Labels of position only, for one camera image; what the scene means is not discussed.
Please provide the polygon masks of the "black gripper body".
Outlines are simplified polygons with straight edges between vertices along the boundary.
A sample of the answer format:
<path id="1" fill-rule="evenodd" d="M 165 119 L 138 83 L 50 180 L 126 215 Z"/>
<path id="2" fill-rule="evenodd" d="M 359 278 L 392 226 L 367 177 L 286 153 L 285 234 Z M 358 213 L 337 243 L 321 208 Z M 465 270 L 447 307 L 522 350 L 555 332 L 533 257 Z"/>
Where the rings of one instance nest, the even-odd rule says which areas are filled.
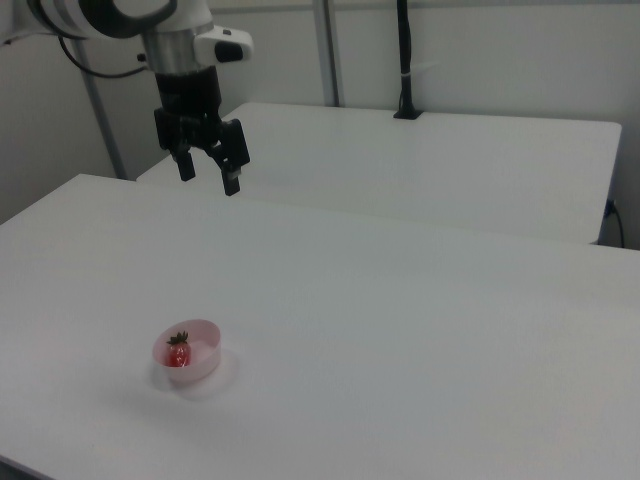
<path id="1" fill-rule="evenodd" d="M 161 107 L 154 111 L 161 148 L 219 142 L 221 93 L 215 67 L 184 75 L 155 75 Z"/>

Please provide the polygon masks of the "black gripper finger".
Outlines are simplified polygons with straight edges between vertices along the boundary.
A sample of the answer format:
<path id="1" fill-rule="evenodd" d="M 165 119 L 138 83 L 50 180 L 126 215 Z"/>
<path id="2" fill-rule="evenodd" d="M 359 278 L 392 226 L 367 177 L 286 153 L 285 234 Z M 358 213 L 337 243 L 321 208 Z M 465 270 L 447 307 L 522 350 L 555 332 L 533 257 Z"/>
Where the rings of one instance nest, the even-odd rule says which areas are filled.
<path id="1" fill-rule="evenodd" d="M 158 108 L 154 119 L 159 146 L 168 151 L 177 165 L 182 181 L 189 181 L 196 175 L 188 143 L 182 129 L 181 117 Z"/>
<path id="2" fill-rule="evenodd" d="M 227 196 L 239 193 L 242 167 L 250 162 L 241 122 L 233 119 L 217 124 L 202 149 L 219 167 L 224 193 Z"/>

